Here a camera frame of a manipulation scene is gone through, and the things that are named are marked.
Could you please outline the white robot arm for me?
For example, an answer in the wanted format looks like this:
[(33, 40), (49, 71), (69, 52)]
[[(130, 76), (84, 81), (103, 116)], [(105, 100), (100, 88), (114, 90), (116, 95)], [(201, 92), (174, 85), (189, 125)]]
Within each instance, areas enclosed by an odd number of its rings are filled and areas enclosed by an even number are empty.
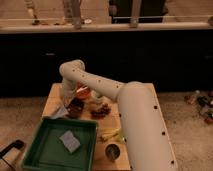
[(63, 100), (73, 99), (82, 83), (117, 103), (131, 171), (178, 171), (158, 100), (144, 83), (88, 73), (81, 60), (61, 64), (59, 72)]

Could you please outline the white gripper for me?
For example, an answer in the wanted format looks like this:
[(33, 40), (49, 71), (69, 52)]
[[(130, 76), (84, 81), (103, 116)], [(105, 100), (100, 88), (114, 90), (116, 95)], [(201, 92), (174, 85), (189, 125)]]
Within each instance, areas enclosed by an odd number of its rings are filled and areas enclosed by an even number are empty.
[(60, 96), (64, 104), (69, 104), (75, 97), (77, 91), (77, 82), (69, 81), (67, 79), (62, 80)]

